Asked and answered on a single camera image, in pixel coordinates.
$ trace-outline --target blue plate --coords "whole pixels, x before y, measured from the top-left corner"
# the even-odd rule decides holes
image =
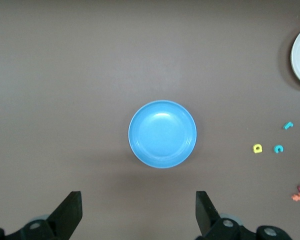
[[[138,159],[154,168],[182,163],[197,140],[196,124],[180,104],[158,100],[141,107],[133,116],[128,138]]]

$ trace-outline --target metal bolt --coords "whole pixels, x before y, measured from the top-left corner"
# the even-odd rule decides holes
[[[35,222],[34,224],[32,224],[32,225],[30,226],[30,229],[33,230],[33,229],[36,229],[36,228],[38,228],[38,227],[40,227],[40,224],[37,223],[37,222]]]
[[[272,237],[277,236],[277,233],[275,232],[275,230],[273,230],[272,228],[269,228],[269,227],[265,228],[264,232]]]
[[[223,225],[225,225],[228,228],[232,228],[234,226],[233,222],[230,220],[224,220]]]

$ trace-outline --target plate rim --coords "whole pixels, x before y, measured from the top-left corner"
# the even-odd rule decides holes
[[[295,38],[292,48],[291,48],[291,55],[290,55],[290,61],[291,61],[291,66],[292,66],[292,70],[294,72],[294,74],[296,75],[296,77],[300,80],[300,72],[297,70],[297,65],[294,61],[295,55],[296,55],[296,47],[297,45],[300,43],[300,33],[298,34],[298,36]]]
[[[137,116],[137,114],[142,111],[144,108],[146,108],[147,106],[149,105],[152,105],[152,104],[156,104],[156,103],[169,103],[169,104],[173,104],[175,106],[178,106],[179,108],[181,108],[182,110],[184,110],[188,116],[190,117],[191,119],[191,123],[193,124],[194,126],[194,141],[193,141],[193,146],[191,148],[191,150],[189,151],[189,154],[184,157],[184,159],[182,159],[181,161],[178,161],[177,163],[175,164],[170,164],[168,166],[157,166],[157,165],[153,165],[153,164],[149,164],[147,162],[145,162],[144,160],[142,160],[134,151],[134,148],[132,147],[132,144],[131,144],[131,139],[130,139],[130,131],[131,131],[131,126],[134,122],[134,119],[135,117]],[[171,100],[165,100],[165,99],[162,99],[162,100],[154,100],[154,101],[151,101],[151,102],[148,102],[146,103],[145,105],[143,105],[142,107],[140,107],[133,115],[133,117],[131,118],[131,121],[130,121],[130,124],[129,124],[129,128],[128,128],[128,141],[129,141],[129,145],[130,145],[130,148],[133,152],[133,154],[144,164],[146,164],[147,166],[149,167],[152,167],[152,168],[157,168],[157,169],[168,169],[168,168],[173,168],[181,163],[183,163],[190,155],[191,153],[193,152],[193,150],[195,149],[195,146],[196,146],[196,143],[197,143],[197,126],[196,126],[196,122],[194,120],[194,118],[192,117],[192,115],[190,114],[190,112],[184,107],[182,106],[181,104],[175,102],[175,101],[171,101]]]

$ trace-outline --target gray table surface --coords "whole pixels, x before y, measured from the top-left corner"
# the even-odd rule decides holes
[[[300,0],[0,1],[0,227],[80,190],[73,240],[194,240],[204,190],[249,230],[300,240],[299,32]],[[170,169],[128,142],[134,113],[160,99],[197,126]]]

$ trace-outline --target screw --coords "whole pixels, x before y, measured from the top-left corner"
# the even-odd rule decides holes
[[[269,227],[265,228],[264,232],[272,237],[277,236],[277,233],[275,232],[275,230],[273,230],[272,228],[269,228]]]
[[[37,222],[35,222],[34,224],[32,224],[32,225],[30,226],[30,229],[33,230],[33,229],[36,229],[36,228],[38,228],[38,227],[40,227],[40,224],[37,223]]]
[[[233,222],[230,220],[224,220],[223,225],[225,225],[228,228],[232,228],[234,226]]]

